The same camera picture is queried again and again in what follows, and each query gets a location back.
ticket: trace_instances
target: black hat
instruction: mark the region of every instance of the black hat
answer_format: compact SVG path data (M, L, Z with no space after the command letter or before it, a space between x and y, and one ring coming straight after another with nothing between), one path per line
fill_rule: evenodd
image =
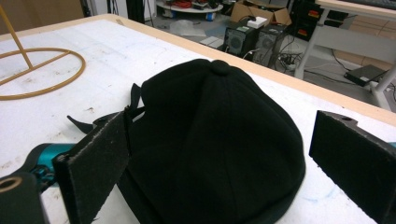
M141 97L145 114L129 128L134 183L127 193L141 223L283 216L304 179L303 141L248 74L193 60L144 82Z

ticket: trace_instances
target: white desk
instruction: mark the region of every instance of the white desk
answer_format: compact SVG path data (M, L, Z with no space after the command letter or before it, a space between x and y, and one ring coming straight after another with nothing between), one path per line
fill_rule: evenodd
M278 223L374 223L323 174L308 156L308 150L318 109L356 119L361 128L387 142L396 142L395 114L114 15L60 23L18 35L26 48L74 50L85 58L87 68L75 82L57 91L0 102L0 176L19 168L29 151L41 143L79 141L84 134L66 115L92 122L128 105L133 83L141 85L163 69L195 58L221 59L251 74L263 91L284 107L302 133L306 176L292 206ZM0 36L0 52L17 48L10 38ZM21 58L11 60L14 63L0 62L0 77L9 70L18 70ZM34 74L32 81L39 83L40 75ZM12 82L11 89L33 84L27 79L21 77ZM51 223L67 223L60 191L48 189L42 197ZM138 222L114 188L94 223Z
M330 49L340 49L393 63L392 68L384 75L384 78L378 85L371 83L371 92L375 97L376 103L380 107L390 110L387 99L384 96L384 90L389 83L396 78L396 41L384 37L365 35L349 30L325 26L324 22L330 10L346 12L352 15L374 17L386 21L396 21L396 11L379 7L367 7L337 0L317 0L316 3L319 4L324 11L311 36L304 56L295 70L294 76L303 79L305 63L315 45Z

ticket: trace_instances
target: black device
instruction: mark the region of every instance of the black device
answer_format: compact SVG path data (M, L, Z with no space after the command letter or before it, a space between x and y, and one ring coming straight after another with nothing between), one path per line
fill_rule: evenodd
M292 21L292 35L309 41L317 26L323 8L315 4L315 0L295 0L293 2L290 18ZM324 24L332 27L339 27L343 24L347 13L331 10Z
M396 223L396 148L352 118L318 111L309 156L377 223Z
M346 72L344 77L363 87L371 81L378 81L385 73L386 71L368 64L361 68Z
M282 41L287 34L286 25L269 24L260 30L259 39L253 56L253 62L266 67L273 67L279 54Z
M396 1L390 0L341 0L343 2L350 2L361 4L369 7L382 7L386 9L396 10Z
M255 49L260 30L246 24L246 21L231 22L225 31L223 51L243 58Z
M126 0L126 10L128 12L128 19L145 23L145 7L144 1Z

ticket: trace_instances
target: cable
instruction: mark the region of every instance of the cable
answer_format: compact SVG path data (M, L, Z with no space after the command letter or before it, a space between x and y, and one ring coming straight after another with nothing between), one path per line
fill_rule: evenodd
M357 17L358 15L352 15L352 16L347 16L346 18L345 18L345 20L346 19L349 19L349 18L354 18L354 17Z
M148 13L149 13L149 20L151 21L151 26L154 27L154 21L152 20L152 16L151 16L151 7L149 5L149 0L148 1Z
M119 6L117 5L117 0L111 0L111 3L112 3L111 5L113 6L111 13L115 15L119 15Z
M390 82L388 88L390 88L393 91L393 101L396 103L396 86Z
M261 65L264 65L264 66L267 66L267 64L264 64L264 59L265 59L265 56L267 56L268 52L269 52L271 49L272 49L272 47L271 47L271 48L268 48L267 51L265 51L264 55L260 54L260 55L258 55L257 57L255 57L255 56L257 55L257 54L255 54L255 55L253 56L253 62L254 62L254 63L261 64Z
M107 0L107 13L111 13L111 2L110 0Z
M238 21L238 22L240 22L240 21L244 21L245 19L247 19L248 21L253 21L253 20L256 20L256 18L255 18L254 16L250 16L250 15L248 15L248 16L244 16L244 17L242 17L241 19L239 19L239 21Z
M331 49L331 51L332 51L332 56L334 57L334 59L335 59L339 64L341 64L341 66L343 66L343 68L344 68L345 70L350 71L350 69L347 69L340 61L338 61L338 59L337 59L337 58L335 57L335 55L334 55L334 50Z
M292 39L285 47L283 47L283 49L280 50L279 52L283 52L283 50L284 50L287 46L291 45L291 43L294 42L294 35L292 35L292 37L293 37L293 39Z
M320 64L320 65L318 65L318 66L306 67L305 69L321 68L321 67L324 67L324 66L327 66L327 65L342 67L342 65L339 64L339 63L324 63L324 64Z
M301 53L279 53L277 58L285 68L284 72L286 72L287 70L290 70L287 65L297 64L301 60Z
M289 44L289 53L291 53L291 43L292 42L290 42L290 44Z
M280 62L280 64L281 64L282 67L284 68L282 73L283 73L283 74L286 74L286 71L288 71L289 68L286 66L286 63L283 61L282 56L283 56L283 55L281 54L279 57L277 57L277 58L276 58L276 62L277 62L277 61ZM276 71L280 72L280 71L277 69L277 67L276 67L276 62L274 63L274 68L275 68Z
M257 50L260 50L260 49L253 49L253 50L248 51L242 59L245 59L249 54L252 54L253 52L256 52Z

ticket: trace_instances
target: hat seam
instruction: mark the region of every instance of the hat seam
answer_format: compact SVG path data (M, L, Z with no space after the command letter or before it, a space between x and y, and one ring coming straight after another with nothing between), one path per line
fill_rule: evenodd
M226 78L226 77L223 77L222 81L224 82L224 87L225 87L224 89L226 90L226 94L227 94L228 99L229 99L229 101L228 101L229 108L228 108L227 111L228 111L228 113L230 113L229 111L233 111L232 110L232 108L233 108L233 97L232 97L232 93L230 91L230 82L229 82L228 78ZM230 124L232 123L232 121L231 121L232 118L233 118L233 116L229 116L228 119L227 119L227 127L225 127L226 128L225 130L227 130L227 132L230 130ZM227 174L228 184L230 186L230 190L231 190L231 193L232 193L232 196L233 196L233 210L235 211L236 219L239 219L240 215L239 215L237 201L236 201L236 197L235 197L235 191L234 191L233 184L232 184L233 182L231 181L231 176L230 176L229 169L228 169L229 163L227 162L225 146L222 147L222 156L223 156L223 160L224 160L224 163L225 163L225 172Z
M254 82L254 80L251 78L251 76L249 76L249 75L247 75L247 76L248 76L248 81L250 82L250 84L255 85L257 88L256 88L255 90L251 89L251 88L249 87L249 85L246 83L246 80L245 80L244 78L243 78L243 79L238 78L238 79L241 80L240 83L241 83L248 91L251 91L253 94L255 94L256 96L260 97L260 99L262 99L262 101L267 105L267 108L268 108L268 109L271 109L271 110L274 112L274 114L276 114L277 117L278 117L280 120L282 120L282 122L283 122L284 124L286 124L287 127L292 128L292 129L294 130L294 132L293 132L292 134L294 134L294 136L295 136L296 138L302 138L302 137L301 137L300 130L298 129L298 127L297 127L296 124L294 123L292 117L283 109L282 106L278 105L278 104L275 102L274 99L272 99L269 95L267 95L267 94L262 90L262 88L260 88L260 86L257 85L256 82ZM274 110L273 106L277 106L280 110L279 110L279 111Z

